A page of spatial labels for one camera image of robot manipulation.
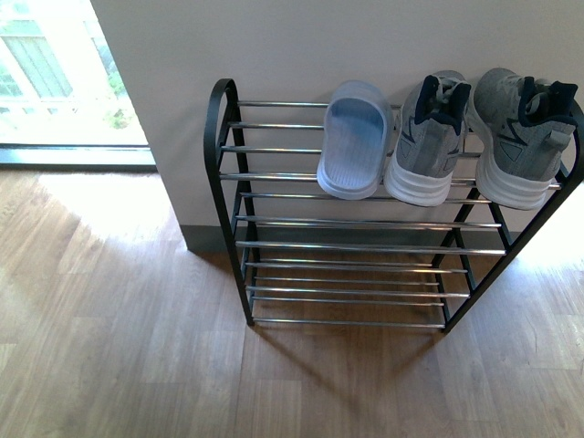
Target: sneaker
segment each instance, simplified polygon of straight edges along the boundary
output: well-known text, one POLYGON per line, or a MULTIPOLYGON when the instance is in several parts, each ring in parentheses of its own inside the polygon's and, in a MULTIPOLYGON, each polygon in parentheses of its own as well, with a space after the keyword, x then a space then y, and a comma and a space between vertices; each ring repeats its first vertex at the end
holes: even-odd
POLYGON ((569 116, 577 89, 505 68, 479 80, 468 119, 485 145, 476 165, 476 185, 485 198, 520 210, 543 205, 578 125, 569 116))
POLYGON ((466 135, 471 86, 455 71, 426 77, 401 108, 400 135, 385 172, 387 192, 421 206, 443 203, 466 135))

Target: chrome bar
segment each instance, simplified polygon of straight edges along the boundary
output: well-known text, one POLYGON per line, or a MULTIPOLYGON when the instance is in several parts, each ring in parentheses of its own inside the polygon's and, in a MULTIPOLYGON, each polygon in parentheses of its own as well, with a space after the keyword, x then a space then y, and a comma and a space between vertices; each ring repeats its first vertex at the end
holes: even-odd
POLYGON ((306 226, 317 228, 383 228, 388 230, 449 231, 454 228, 500 228, 501 224, 464 222, 408 222, 408 221, 357 221, 341 219, 310 219, 299 217, 267 217, 238 215, 237 220, 275 226, 306 226))
POLYGON ((254 301, 280 301, 292 303, 327 303, 327 304, 369 304, 383 306, 417 306, 423 308, 440 308, 443 303, 416 303, 407 301, 375 301, 359 299, 321 299, 321 298, 285 298, 285 297, 252 297, 254 301))
POLYGON ((403 262, 361 262, 353 260, 317 260, 306 258, 262 258, 262 262, 269 263, 311 263, 356 266, 407 266, 432 267, 432 263, 403 263, 403 262))
POLYGON ((301 123, 249 123, 246 121, 230 121, 228 124, 234 130, 324 130, 322 125, 301 123))
POLYGON ((386 246, 386 245, 354 245, 354 244, 316 244, 308 242, 268 242, 268 241, 237 241, 235 246, 245 248, 264 248, 264 249, 309 249, 317 251, 347 251, 347 252, 366 252, 366 253, 383 253, 383 254, 447 254, 447 255, 466 255, 466 256, 504 256, 505 250, 500 249, 467 249, 445 246, 386 246))
POLYGON ((297 183, 314 183, 315 173, 297 172, 250 172, 250 173, 219 173, 219 178, 229 181, 288 181, 297 183))
POLYGON ((283 263, 265 263, 265 262, 248 262, 251 267, 277 268, 277 269, 326 269, 328 271, 364 271, 364 272, 385 272, 385 273, 402 273, 402 274, 465 274, 464 269, 442 269, 438 267, 389 267, 389 266, 344 266, 344 265, 311 265, 311 264, 283 264, 283 263))
MULTIPOLYGON (((315 173, 304 172, 248 172, 248 173, 220 173, 222 180, 231 181, 290 181, 298 183, 315 183, 315 173)), ((474 178, 453 178, 451 187, 475 187, 474 178)))
POLYGON ((331 294, 331 295, 374 295, 377 297, 408 297, 408 298, 469 298, 468 294, 441 294, 439 292, 401 292, 399 290, 366 290, 366 289, 322 289, 315 287, 270 287, 248 286, 250 292, 277 292, 298 294, 331 294))
MULTIPOLYGON (((266 100, 239 100, 240 107, 279 107, 279 108, 326 108, 327 102, 284 102, 266 100)), ((391 105, 392 110, 399 110, 402 105, 391 105)))
POLYGON ((291 324, 330 324, 341 326, 373 326, 373 327, 400 327, 411 329, 443 329, 444 324, 415 324, 407 322, 376 322, 376 321, 333 321, 326 319, 289 319, 289 318, 254 318, 255 322, 278 322, 291 324))
MULTIPOLYGON (((303 199, 315 201, 338 201, 339 198, 328 194, 303 194, 303 193, 241 193, 244 198, 256 199, 303 199)), ((395 198, 388 196, 370 196, 369 198, 360 199, 360 201, 377 201, 377 202, 400 202, 395 198)), ((490 204, 487 199, 446 199, 443 203, 471 203, 471 204, 490 204)))
POLYGON ((257 148, 254 146, 222 146, 223 152, 236 153, 298 153, 320 155, 320 149, 257 148))
POLYGON ((382 285, 382 286, 427 286, 437 287, 439 283, 421 281, 384 281, 384 280, 337 280, 334 278, 285 278, 281 276, 256 276, 256 281, 282 281, 303 283, 335 283, 344 285, 382 285))
MULTIPOLYGON (((303 148, 275 148, 275 147, 257 147, 257 146, 222 146, 223 152, 236 153, 297 153, 320 155, 320 149, 303 149, 303 148)), ((393 155, 393 151, 387 153, 388 157, 393 155)), ((481 156, 480 152, 462 152, 458 155, 459 159, 475 159, 481 156)))

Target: window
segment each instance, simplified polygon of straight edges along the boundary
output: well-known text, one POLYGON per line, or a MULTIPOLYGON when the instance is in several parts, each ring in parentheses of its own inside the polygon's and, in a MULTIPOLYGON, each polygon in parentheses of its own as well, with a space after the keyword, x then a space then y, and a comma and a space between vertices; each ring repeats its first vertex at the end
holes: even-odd
POLYGON ((89 0, 0 0, 0 143, 147 144, 89 0))

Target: shoe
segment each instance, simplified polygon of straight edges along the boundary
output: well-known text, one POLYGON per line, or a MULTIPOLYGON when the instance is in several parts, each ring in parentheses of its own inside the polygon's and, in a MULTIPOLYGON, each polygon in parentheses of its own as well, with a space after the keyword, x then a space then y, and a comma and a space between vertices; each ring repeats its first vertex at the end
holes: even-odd
POLYGON ((381 91, 358 80, 341 84, 325 113, 320 187, 341 199, 372 195, 381 183, 392 126, 391 106, 381 91))
POLYGON ((577 122, 569 116, 578 86, 494 68, 479 80, 469 125, 485 150, 476 165, 481 194, 519 210, 540 207, 577 122))
POLYGON ((424 207, 444 202, 467 131, 464 112, 470 90, 460 73, 439 71, 410 93, 384 177, 391 196, 424 207))

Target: hardwood floor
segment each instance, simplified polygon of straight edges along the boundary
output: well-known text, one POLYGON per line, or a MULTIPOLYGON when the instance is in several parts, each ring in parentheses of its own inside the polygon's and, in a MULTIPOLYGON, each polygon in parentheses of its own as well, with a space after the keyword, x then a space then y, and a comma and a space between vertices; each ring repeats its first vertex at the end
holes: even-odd
POLYGON ((158 176, 0 172, 0 437, 581 438, 583 189, 444 336, 250 329, 158 176))

